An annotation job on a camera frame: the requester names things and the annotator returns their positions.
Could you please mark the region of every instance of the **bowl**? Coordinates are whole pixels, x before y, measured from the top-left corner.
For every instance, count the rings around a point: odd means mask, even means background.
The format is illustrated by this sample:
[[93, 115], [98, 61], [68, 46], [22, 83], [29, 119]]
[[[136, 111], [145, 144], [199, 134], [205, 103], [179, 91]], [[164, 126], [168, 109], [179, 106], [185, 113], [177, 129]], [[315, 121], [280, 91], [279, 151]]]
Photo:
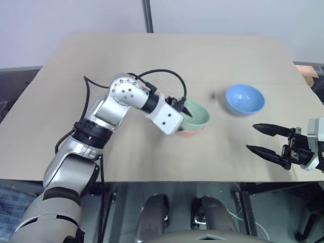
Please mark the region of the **bowl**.
[[202, 130], [210, 119], [210, 114], [202, 105], [195, 102], [193, 99], [187, 99], [185, 107], [189, 110], [192, 117], [182, 113], [183, 120], [180, 128], [185, 131]]
[[226, 91], [226, 105], [235, 115], [251, 115], [263, 109], [265, 99], [250, 85], [233, 85]]
[[196, 131], [187, 131], [187, 130], [182, 130], [182, 131], [178, 131], [177, 133], [180, 134], [183, 137], [191, 137], [197, 133], [200, 133], [203, 129], [200, 130], [196, 130]]

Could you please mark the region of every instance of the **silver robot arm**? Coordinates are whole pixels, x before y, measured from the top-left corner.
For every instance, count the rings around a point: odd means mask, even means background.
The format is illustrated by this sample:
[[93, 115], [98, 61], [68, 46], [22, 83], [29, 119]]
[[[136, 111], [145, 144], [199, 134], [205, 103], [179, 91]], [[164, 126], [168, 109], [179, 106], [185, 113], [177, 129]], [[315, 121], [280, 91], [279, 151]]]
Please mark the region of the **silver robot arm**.
[[45, 172], [44, 192], [29, 206], [10, 242], [83, 242], [80, 196], [96, 181], [99, 166], [95, 161], [130, 107], [146, 112], [166, 134], [177, 131], [183, 119], [163, 94], [149, 92], [128, 74], [115, 77], [109, 92], [74, 124], [74, 133]]

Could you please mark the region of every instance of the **green bowl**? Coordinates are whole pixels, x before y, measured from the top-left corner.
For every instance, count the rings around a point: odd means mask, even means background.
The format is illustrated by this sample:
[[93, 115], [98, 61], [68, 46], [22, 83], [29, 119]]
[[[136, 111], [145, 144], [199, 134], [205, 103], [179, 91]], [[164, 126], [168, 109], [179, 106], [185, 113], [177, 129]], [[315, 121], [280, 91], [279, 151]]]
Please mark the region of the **green bowl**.
[[209, 112], [193, 99], [187, 99], [184, 106], [190, 111], [192, 117], [182, 113], [183, 121], [180, 128], [186, 131], [197, 131], [203, 129], [211, 118]]

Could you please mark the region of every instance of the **table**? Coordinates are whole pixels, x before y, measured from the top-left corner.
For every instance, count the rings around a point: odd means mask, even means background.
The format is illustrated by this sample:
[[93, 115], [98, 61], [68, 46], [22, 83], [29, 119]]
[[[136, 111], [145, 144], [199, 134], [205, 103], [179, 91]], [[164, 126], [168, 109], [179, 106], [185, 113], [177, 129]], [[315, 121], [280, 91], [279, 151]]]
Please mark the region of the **table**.
[[[119, 72], [168, 68], [185, 80], [188, 97], [211, 113], [192, 137], [164, 135], [144, 113], [130, 110], [104, 149], [107, 181], [319, 181], [324, 175], [293, 165], [290, 171], [251, 153], [246, 144], [281, 152], [284, 137], [269, 137], [252, 124], [307, 131], [308, 118], [324, 107], [273, 38], [144, 33], [70, 34], [0, 124], [0, 178], [42, 180], [57, 140], [79, 119], [86, 87], [82, 76], [109, 84]], [[167, 95], [182, 95], [168, 74], [147, 77]], [[237, 117], [224, 106], [232, 84], [265, 96], [265, 108]], [[91, 87], [93, 102], [104, 90]]]

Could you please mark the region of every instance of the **blue bowl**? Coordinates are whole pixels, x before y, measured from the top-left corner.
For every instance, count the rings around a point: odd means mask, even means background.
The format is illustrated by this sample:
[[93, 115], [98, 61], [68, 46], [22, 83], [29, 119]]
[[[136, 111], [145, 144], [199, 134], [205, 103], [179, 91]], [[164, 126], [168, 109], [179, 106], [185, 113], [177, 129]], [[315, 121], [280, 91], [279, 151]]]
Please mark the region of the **blue bowl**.
[[226, 91], [227, 108], [236, 115], [251, 115], [264, 107], [262, 93], [250, 85], [233, 85]]

